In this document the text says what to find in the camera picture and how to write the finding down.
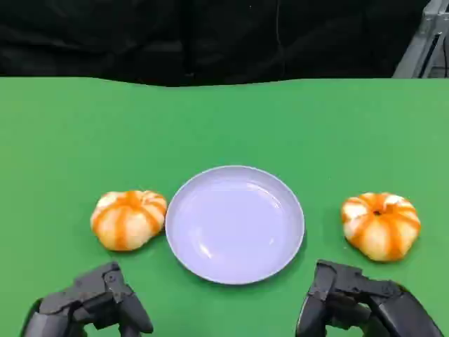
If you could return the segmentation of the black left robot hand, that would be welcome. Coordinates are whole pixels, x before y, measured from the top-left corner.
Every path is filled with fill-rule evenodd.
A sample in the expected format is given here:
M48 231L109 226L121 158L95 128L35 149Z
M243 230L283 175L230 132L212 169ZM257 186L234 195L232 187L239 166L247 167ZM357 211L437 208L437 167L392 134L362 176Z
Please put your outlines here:
M154 331L136 293L115 261L74 279L71 286L33 303L21 336L86 336L85 326L101 330L117 325L121 336Z

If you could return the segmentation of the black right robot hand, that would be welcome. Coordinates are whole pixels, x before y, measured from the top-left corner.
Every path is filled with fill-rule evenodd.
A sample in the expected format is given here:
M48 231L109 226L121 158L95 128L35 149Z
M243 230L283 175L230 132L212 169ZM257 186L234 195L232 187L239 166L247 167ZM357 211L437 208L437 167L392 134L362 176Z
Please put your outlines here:
M357 267L318 260L295 335L326 336L327 326L343 330L356 326L364 336L443 335L404 286L370 279Z

